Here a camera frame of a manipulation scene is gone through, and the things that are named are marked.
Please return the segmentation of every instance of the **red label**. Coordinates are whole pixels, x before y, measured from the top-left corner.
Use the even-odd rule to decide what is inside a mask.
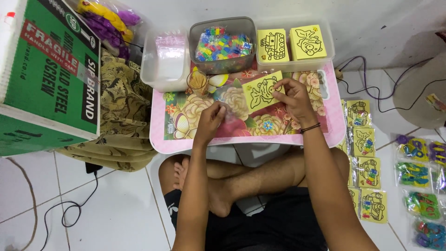
[[[25,22],[23,23],[20,37],[39,49],[73,75],[77,75],[79,60],[28,19],[25,19]]]

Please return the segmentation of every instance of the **gray plastic container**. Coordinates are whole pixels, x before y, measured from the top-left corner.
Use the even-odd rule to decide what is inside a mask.
[[[226,33],[229,35],[239,35],[241,33],[247,35],[251,39],[252,53],[245,57],[234,59],[204,62],[196,60],[195,51],[197,49],[200,36],[206,28],[213,26],[226,27]],[[192,62],[200,71],[208,75],[226,74],[249,69],[252,66],[252,61],[254,60],[257,51],[257,32],[254,22],[249,17],[229,17],[196,23],[190,28],[189,51]]]

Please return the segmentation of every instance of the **knee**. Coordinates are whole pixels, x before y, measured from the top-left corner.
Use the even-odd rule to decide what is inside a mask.
[[[336,147],[331,148],[331,153],[333,155],[333,158],[335,159],[334,161],[341,171],[342,176],[345,178],[345,180],[348,180],[348,176],[350,174],[350,160],[347,154]]]
[[[158,170],[158,178],[160,179],[161,190],[163,195],[173,191],[173,184],[178,183],[178,178],[174,177],[175,170],[173,168],[175,162],[181,163],[184,155],[178,154],[168,157],[160,165]]]

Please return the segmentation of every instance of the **hand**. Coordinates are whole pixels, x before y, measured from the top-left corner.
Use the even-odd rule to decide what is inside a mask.
[[[273,97],[286,104],[286,110],[292,119],[298,121],[302,128],[318,123],[306,86],[294,79],[282,79],[274,85],[274,89],[285,87],[285,93],[275,91]]]
[[[211,142],[215,137],[217,128],[225,117],[225,113],[225,104],[220,101],[214,102],[209,108],[201,112],[197,133],[194,138],[194,145],[207,146]]]

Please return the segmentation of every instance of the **glass cup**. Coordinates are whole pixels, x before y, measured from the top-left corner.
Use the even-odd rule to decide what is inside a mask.
[[[187,86],[200,98],[206,97],[209,93],[207,76],[202,71],[193,71],[187,76]]]

